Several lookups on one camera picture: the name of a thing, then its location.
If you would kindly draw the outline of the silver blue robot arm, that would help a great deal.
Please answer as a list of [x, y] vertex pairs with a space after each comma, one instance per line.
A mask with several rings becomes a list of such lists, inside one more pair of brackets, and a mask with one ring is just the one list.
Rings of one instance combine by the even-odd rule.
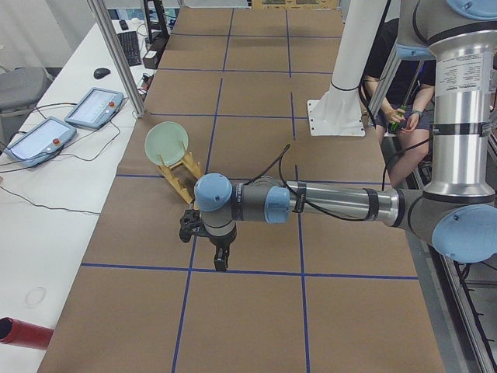
[[196, 208], [181, 220], [180, 238], [208, 238], [214, 265], [228, 267], [238, 221], [284, 223], [290, 213], [320, 212], [346, 221], [382, 221], [403, 228], [462, 263], [496, 252], [495, 191], [486, 183], [488, 105], [494, 1], [403, 1], [398, 56], [436, 60], [433, 168], [422, 190], [339, 188], [258, 176], [232, 184], [219, 173], [195, 185]]

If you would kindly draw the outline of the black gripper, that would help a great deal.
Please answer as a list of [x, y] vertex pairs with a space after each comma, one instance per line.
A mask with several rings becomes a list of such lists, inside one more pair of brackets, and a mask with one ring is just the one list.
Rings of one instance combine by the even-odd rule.
[[228, 270], [229, 247], [235, 241], [237, 228], [234, 222], [222, 227], [204, 225], [210, 242], [216, 246], [214, 267], [216, 271]]

